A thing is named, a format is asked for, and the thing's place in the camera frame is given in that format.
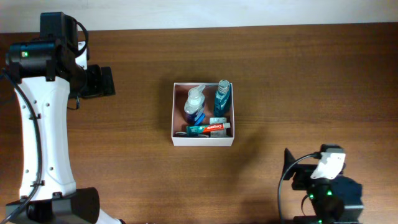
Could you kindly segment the green white soap bar box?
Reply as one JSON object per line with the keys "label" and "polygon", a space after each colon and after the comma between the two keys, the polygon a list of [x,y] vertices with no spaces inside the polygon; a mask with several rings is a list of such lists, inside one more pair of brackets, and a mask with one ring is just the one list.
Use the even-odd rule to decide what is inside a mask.
{"label": "green white soap bar box", "polygon": [[[225,117],[222,118],[210,118],[210,124],[227,123],[228,120]],[[227,130],[212,131],[210,133],[211,138],[228,138]]]}

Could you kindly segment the blue white toothbrush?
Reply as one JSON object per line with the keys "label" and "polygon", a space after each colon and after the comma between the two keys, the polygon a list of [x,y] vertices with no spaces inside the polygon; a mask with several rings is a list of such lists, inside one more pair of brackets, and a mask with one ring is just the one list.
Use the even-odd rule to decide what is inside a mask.
{"label": "blue white toothbrush", "polygon": [[189,135],[186,132],[176,132],[175,136],[179,137],[179,138],[209,138],[210,137],[207,134]]}

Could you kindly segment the teal mouthwash bottle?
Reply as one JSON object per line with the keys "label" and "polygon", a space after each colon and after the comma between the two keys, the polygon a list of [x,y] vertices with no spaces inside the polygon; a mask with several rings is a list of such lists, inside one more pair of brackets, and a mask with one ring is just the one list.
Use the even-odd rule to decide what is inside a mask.
{"label": "teal mouthwash bottle", "polygon": [[229,110],[229,97],[231,95],[231,84],[227,80],[220,80],[215,95],[213,114],[215,117],[223,117]]}

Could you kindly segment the clear hand soap pump bottle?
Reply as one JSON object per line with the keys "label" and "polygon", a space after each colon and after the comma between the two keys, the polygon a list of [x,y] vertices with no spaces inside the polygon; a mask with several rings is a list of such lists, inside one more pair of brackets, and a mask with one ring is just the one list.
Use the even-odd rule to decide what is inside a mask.
{"label": "clear hand soap pump bottle", "polygon": [[203,90],[205,85],[199,85],[188,91],[188,98],[184,106],[186,120],[195,124],[202,116],[205,109],[205,96]]}

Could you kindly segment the blue disposable razor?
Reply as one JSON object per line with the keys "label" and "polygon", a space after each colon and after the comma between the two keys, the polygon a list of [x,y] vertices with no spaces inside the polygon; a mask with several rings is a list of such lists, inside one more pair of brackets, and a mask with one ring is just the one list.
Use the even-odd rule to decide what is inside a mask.
{"label": "blue disposable razor", "polygon": [[202,123],[202,121],[205,119],[206,114],[202,113],[201,116],[195,121],[195,126],[198,126]]}

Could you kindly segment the red green toothpaste tube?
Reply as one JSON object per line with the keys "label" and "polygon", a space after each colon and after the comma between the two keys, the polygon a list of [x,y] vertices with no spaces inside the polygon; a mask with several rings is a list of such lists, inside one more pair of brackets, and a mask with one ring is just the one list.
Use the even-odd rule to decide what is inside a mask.
{"label": "red green toothpaste tube", "polygon": [[212,131],[221,131],[231,127],[230,123],[217,123],[217,124],[207,124],[201,126],[187,126],[186,132],[189,136],[197,136],[199,134],[206,134]]}

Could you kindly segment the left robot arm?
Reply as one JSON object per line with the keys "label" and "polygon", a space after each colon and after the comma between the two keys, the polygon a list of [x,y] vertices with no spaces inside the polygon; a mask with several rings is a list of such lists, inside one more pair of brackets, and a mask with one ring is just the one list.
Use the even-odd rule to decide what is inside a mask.
{"label": "left robot arm", "polygon": [[22,120],[24,170],[19,198],[5,223],[117,223],[101,209],[98,191],[79,189],[68,151],[68,102],[115,94],[109,67],[88,65],[84,26],[62,12],[40,16],[38,38],[12,44],[2,74],[16,93]]}

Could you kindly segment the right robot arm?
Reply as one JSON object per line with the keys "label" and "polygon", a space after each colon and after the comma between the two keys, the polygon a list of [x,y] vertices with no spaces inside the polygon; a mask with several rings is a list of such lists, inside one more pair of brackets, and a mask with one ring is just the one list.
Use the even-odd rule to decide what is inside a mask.
{"label": "right robot arm", "polygon": [[[364,209],[363,186],[343,175],[346,153],[336,144],[322,144],[320,150],[295,159],[286,148],[284,166],[277,191],[281,223],[358,223]],[[286,220],[282,214],[282,182],[292,180],[292,189],[304,191],[314,215]]]}

